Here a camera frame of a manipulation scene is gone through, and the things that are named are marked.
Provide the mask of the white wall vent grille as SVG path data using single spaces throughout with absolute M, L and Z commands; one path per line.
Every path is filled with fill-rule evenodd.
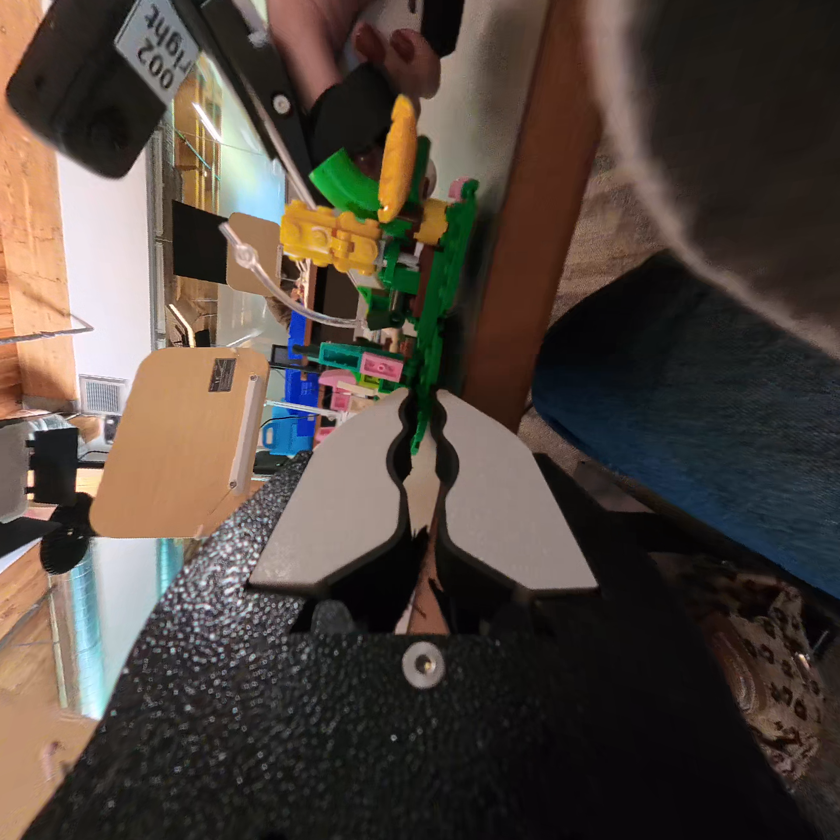
M 79 374 L 79 412 L 85 415 L 121 416 L 130 393 L 130 381 L 93 374 Z

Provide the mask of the person's right hand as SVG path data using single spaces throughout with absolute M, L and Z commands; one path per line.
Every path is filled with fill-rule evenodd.
M 361 16 L 370 2 L 268 1 L 269 31 L 286 62 L 300 104 L 311 109 L 343 78 L 339 58 L 346 44 L 362 61 L 381 68 L 397 92 L 419 101 L 439 90 L 441 65 L 417 32 L 383 34 Z

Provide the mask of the silver ventilation duct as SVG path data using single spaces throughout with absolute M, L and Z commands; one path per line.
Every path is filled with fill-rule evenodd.
M 100 719 L 134 641 L 184 564 L 184 539 L 92 538 L 49 577 L 59 703 Z

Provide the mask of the wooden chair back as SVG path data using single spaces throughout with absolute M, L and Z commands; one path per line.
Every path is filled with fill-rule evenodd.
M 251 349 L 168 348 L 140 365 L 90 513 L 111 539 L 209 536 L 247 498 L 270 376 Z

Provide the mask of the person's blue jeans leg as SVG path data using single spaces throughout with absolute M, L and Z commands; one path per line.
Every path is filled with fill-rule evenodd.
M 838 598 L 834 358 L 660 251 L 547 331 L 532 399 L 584 454 Z

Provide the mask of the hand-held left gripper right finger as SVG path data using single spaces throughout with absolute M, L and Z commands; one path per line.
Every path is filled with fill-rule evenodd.
M 523 596 L 596 590 L 532 451 L 454 393 L 441 389 L 435 398 L 439 547 Z

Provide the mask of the green base lego model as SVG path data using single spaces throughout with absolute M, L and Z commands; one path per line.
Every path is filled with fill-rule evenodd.
M 454 306 L 476 221 L 478 181 L 452 182 L 448 198 L 428 194 L 430 139 L 418 132 L 409 97 L 385 107 L 384 148 L 377 179 L 364 174 L 341 149 L 310 174 L 327 206 L 295 200 L 272 227 L 276 255 L 288 257 L 301 275 L 334 269 L 352 280 L 361 315 L 330 316 L 270 279 L 263 258 L 231 222 L 220 228 L 227 263 L 254 279 L 291 313 L 310 323 L 352 332 L 351 343 L 320 341 L 295 350 L 324 372 L 341 371 L 335 392 L 369 402 L 399 388 L 415 396 L 412 454 L 417 454 L 433 415 L 444 356 L 445 321 Z

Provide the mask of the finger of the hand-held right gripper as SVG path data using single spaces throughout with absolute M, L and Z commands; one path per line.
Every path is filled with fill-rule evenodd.
M 280 163 L 280 167 L 285 172 L 295 196 L 306 205 L 317 205 L 317 197 L 312 190 L 312 184 L 306 177 L 306 173 L 300 168 L 288 150 L 277 129 L 270 123 L 266 125 L 266 136 L 268 138 L 269 154 L 273 160 Z

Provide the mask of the leopard print bag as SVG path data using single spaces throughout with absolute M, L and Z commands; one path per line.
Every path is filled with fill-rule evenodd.
M 675 585 L 764 758 L 797 782 L 820 750 L 826 706 L 802 594 L 772 575 L 709 565 L 678 572 Z

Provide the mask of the black panel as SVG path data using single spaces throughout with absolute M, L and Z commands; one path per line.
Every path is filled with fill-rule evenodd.
M 171 201 L 173 269 L 178 277 L 227 284 L 227 217 Z

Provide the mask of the blue plastic crate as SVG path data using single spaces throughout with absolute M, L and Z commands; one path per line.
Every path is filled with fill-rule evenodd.
M 290 319 L 287 342 L 287 360 L 295 370 L 287 369 L 285 373 L 286 402 L 305 406 L 318 406 L 319 375 L 314 364 L 295 350 L 297 345 L 306 344 L 306 330 L 309 321 L 302 315 L 293 312 Z

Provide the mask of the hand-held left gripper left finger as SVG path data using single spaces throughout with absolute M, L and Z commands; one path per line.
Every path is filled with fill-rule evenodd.
M 398 389 L 313 451 L 248 582 L 322 594 L 411 536 L 412 391 Z

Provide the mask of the white studio light black flaps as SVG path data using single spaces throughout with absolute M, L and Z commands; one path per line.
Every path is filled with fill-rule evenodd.
M 73 426 L 32 431 L 23 421 L 2 422 L 2 559 L 38 543 L 47 574 L 67 574 L 83 561 L 96 533 L 92 498 L 76 489 L 78 440 Z

